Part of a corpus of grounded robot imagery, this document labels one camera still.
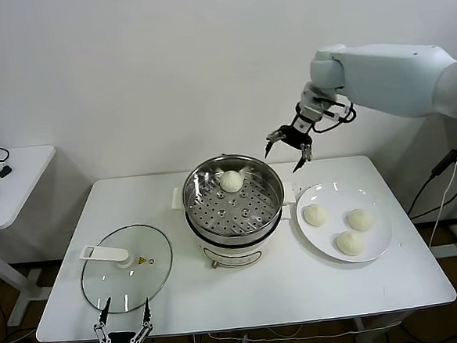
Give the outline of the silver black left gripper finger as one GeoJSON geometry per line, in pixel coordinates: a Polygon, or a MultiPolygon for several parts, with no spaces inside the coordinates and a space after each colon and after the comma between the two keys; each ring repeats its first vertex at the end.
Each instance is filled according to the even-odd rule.
{"type": "Polygon", "coordinates": [[[144,304],[142,328],[133,336],[133,338],[130,340],[130,343],[143,343],[154,328],[154,325],[151,321],[152,315],[150,314],[148,298],[145,300],[144,304]]]}
{"type": "Polygon", "coordinates": [[[93,326],[94,333],[99,343],[111,343],[111,338],[106,332],[106,322],[110,310],[111,297],[108,297],[103,310],[99,314],[99,321],[93,326]]]}

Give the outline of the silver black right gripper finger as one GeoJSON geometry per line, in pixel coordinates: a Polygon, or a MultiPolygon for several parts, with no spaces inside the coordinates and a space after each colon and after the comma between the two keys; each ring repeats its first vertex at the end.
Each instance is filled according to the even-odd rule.
{"type": "Polygon", "coordinates": [[[293,173],[299,171],[303,166],[312,160],[312,143],[301,143],[300,144],[300,151],[301,156],[299,161],[297,162],[296,166],[293,169],[293,173]]]}
{"type": "Polygon", "coordinates": [[[274,132],[269,133],[266,136],[266,147],[265,147],[265,157],[267,157],[270,153],[271,148],[274,146],[275,143],[285,138],[285,134],[281,129],[277,129],[274,132]]]}

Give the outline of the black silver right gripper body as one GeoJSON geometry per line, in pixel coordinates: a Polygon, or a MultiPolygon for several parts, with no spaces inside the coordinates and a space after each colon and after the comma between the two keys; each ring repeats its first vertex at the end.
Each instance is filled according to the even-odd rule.
{"type": "Polygon", "coordinates": [[[315,123],[321,120],[321,114],[316,110],[298,110],[288,125],[278,128],[282,142],[293,148],[311,146],[313,140],[310,131],[315,123]]]}

